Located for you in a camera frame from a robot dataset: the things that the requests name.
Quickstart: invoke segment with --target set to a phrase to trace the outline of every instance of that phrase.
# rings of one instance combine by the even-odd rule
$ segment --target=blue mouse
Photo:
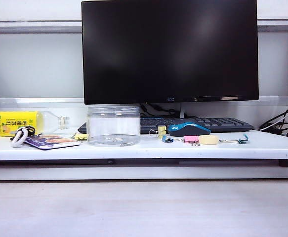
[[[211,130],[193,122],[185,122],[168,126],[168,133],[170,136],[183,137],[183,136],[200,136],[209,135]]]

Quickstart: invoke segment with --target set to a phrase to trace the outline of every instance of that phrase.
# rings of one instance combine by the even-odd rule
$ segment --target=black keyboard
[[[235,118],[163,118],[143,117],[140,118],[140,133],[148,134],[149,130],[158,130],[159,125],[169,126],[184,122],[194,122],[208,128],[211,132],[246,132],[253,129],[250,124]],[[86,134],[86,123],[78,131]]]

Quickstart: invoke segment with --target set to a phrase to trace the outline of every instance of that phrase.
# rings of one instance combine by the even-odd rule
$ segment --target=monitor
[[[82,2],[85,104],[258,99],[256,0]]]

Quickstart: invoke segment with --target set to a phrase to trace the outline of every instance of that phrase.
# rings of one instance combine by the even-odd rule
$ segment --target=monitor stand
[[[183,103],[180,103],[180,118],[181,119],[184,119],[184,113],[185,113],[185,110],[183,107]]]

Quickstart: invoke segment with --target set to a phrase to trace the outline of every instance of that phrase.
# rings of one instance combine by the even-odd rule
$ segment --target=desk surface
[[[288,179],[0,183],[0,237],[288,237]]]
[[[24,144],[12,148],[9,138],[0,137],[0,160],[97,159],[97,158],[253,158],[288,159],[288,137],[251,130],[246,144],[220,143],[192,147],[183,142],[164,143],[142,135],[140,143],[128,147],[94,147],[87,142],[42,151]],[[237,140],[243,133],[214,133],[220,139]]]

